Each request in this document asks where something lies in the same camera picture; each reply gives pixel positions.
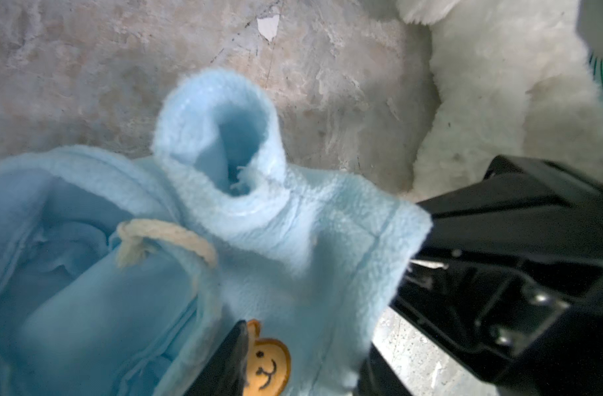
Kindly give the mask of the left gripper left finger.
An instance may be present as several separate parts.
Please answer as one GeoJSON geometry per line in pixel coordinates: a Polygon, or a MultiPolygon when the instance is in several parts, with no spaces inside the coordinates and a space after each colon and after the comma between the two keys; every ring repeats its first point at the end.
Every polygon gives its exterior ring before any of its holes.
{"type": "Polygon", "coordinates": [[[249,350],[247,322],[237,322],[185,396],[241,396],[245,389],[249,350]]]}

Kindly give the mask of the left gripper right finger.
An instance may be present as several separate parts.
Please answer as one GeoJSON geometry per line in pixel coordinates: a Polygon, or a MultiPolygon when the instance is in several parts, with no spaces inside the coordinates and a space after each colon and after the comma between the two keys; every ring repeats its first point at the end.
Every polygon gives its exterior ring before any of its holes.
{"type": "Polygon", "coordinates": [[[372,345],[359,374],[354,396],[412,396],[377,348],[372,345]]]}

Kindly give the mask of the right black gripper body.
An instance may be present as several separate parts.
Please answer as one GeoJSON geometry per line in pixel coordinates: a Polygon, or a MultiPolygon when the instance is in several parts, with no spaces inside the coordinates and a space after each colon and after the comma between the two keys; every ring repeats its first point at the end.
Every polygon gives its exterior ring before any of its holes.
{"type": "Polygon", "coordinates": [[[603,395],[603,183],[501,155],[421,207],[395,312],[501,394],[603,395]]]}

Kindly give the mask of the light blue fleece hoodie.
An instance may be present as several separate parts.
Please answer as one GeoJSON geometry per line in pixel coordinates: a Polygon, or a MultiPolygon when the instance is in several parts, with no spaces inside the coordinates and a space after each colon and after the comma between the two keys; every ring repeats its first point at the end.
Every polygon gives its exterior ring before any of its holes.
{"type": "Polygon", "coordinates": [[[0,395],[184,395],[242,320],[242,395],[352,394],[429,214],[289,164],[225,70],[167,97],[151,149],[0,161],[0,395]]]}

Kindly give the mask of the white teddy bear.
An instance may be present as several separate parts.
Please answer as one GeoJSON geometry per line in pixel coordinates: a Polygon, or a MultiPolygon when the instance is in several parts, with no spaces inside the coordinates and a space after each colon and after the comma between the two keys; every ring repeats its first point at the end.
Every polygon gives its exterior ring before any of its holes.
{"type": "Polygon", "coordinates": [[[543,158],[603,182],[603,104],[576,31],[577,1],[400,1],[428,26],[440,96],[408,198],[483,178],[500,154],[543,158]]]}

